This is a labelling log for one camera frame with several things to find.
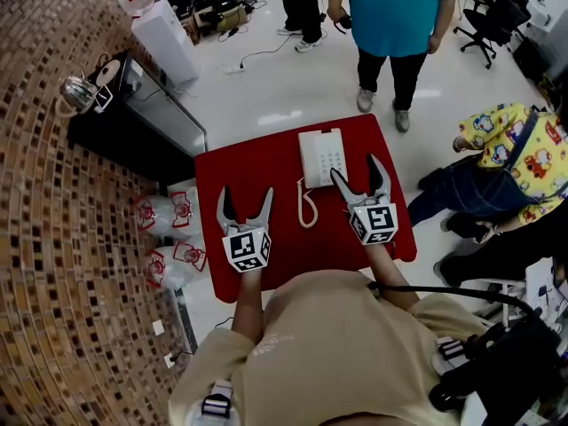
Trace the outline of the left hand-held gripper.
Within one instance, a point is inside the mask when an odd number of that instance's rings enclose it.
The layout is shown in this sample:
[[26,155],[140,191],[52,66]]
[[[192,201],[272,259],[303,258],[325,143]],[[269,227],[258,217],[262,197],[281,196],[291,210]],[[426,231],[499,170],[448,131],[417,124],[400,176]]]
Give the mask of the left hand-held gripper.
[[217,200],[217,222],[224,231],[222,239],[229,264],[239,273],[265,268],[268,265],[272,240],[268,234],[268,222],[272,209],[274,190],[270,187],[256,217],[248,218],[240,225],[236,218],[231,191],[225,185]]

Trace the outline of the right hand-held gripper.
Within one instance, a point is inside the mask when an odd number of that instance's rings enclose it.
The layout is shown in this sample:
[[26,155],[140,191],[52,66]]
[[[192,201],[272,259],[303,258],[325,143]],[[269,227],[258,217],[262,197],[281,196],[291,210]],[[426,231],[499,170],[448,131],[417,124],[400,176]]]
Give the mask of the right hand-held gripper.
[[348,204],[349,223],[359,242],[362,245],[384,244],[390,242],[398,231],[397,208],[390,202],[391,179],[373,154],[367,154],[366,160],[369,193],[373,197],[363,198],[362,193],[354,193],[342,173],[335,168],[330,169],[330,178]]

